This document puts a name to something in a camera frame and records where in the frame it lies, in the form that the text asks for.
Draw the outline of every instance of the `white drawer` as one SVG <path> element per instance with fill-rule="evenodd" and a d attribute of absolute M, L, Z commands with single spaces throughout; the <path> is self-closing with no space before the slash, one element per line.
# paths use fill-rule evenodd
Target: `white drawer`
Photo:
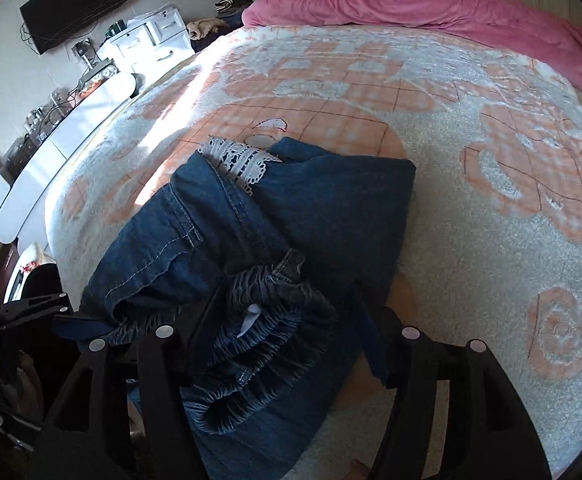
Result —
<path fill-rule="evenodd" d="M 193 55 L 189 34 L 184 32 L 155 47 L 154 51 L 134 63 L 133 71 L 144 76 L 145 84 L 151 84 Z"/>
<path fill-rule="evenodd" d="M 146 25 L 140 25 L 140 27 L 127 31 L 119 38 L 116 38 L 113 41 L 113 45 L 119 49 L 124 59 L 129 63 L 142 58 L 148 52 L 151 52 L 155 46 Z"/>
<path fill-rule="evenodd" d="M 151 31 L 156 44 L 162 43 L 186 29 L 180 12 L 173 7 L 151 16 L 147 20 L 146 26 Z"/>

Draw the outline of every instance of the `bed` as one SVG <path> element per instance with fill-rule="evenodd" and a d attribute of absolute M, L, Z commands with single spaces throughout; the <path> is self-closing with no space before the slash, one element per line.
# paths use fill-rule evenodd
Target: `bed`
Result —
<path fill-rule="evenodd" d="M 125 222 L 209 135 L 410 158 L 388 304 L 436 340 L 490 346 L 557 476 L 582 449 L 581 103 L 546 64 L 440 32 L 241 29 L 128 104 L 65 165 L 46 202 L 50 247 L 77 306 Z M 392 402 L 361 358 L 285 478 L 336 480 L 352 458 L 372 463 Z"/>

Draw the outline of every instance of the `denim pocket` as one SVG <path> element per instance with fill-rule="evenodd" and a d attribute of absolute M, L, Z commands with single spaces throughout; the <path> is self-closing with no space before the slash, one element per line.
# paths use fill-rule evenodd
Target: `denim pocket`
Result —
<path fill-rule="evenodd" d="M 110 288 L 104 296 L 107 312 L 116 318 L 114 310 L 118 303 L 150 285 L 167 271 L 171 262 L 180 254 L 193 254 L 202 241 L 171 184 L 166 184 L 124 226 L 98 266 L 128 269 L 127 277 Z M 114 256 L 116 261 L 108 261 L 109 255 Z"/>

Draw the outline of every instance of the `white tag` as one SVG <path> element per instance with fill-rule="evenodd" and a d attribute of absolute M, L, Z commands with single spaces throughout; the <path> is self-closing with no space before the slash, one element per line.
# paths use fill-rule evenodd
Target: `white tag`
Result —
<path fill-rule="evenodd" d="M 242 328 L 238 337 L 242 337 L 247 331 L 253 326 L 255 320 L 262 314 L 262 307 L 259 304 L 251 303 L 247 309 L 247 315 L 244 317 L 242 322 Z"/>

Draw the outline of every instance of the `sunlight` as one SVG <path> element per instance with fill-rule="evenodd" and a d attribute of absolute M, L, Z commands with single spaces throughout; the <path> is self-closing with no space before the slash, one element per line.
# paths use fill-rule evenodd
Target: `sunlight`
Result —
<path fill-rule="evenodd" d="M 160 167 L 151 175 L 149 181 L 144 185 L 137 198 L 135 199 L 135 205 L 142 207 L 146 202 L 154 195 L 154 193 L 160 189 L 169 180 L 170 175 L 167 178 L 162 178 L 162 175 L 167 170 L 166 162 L 163 162 Z"/>
<path fill-rule="evenodd" d="M 207 51 L 207 56 L 200 56 L 198 62 L 200 63 L 200 73 L 196 78 L 188 84 L 187 89 L 178 99 L 178 101 L 158 119 L 151 127 L 151 130 L 146 134 L 143 140 L 138 144 L 138 147 L 146 148 L 148 152 L 152 152 L 162 140 L 167 139 L 172 134 L 189 126 L 193 110 L 205 83 L 213 72 L 213 67 L 229 50 L 229 44 L 225 43 L 223 48 L 214 48 L 212 51 Z"/>

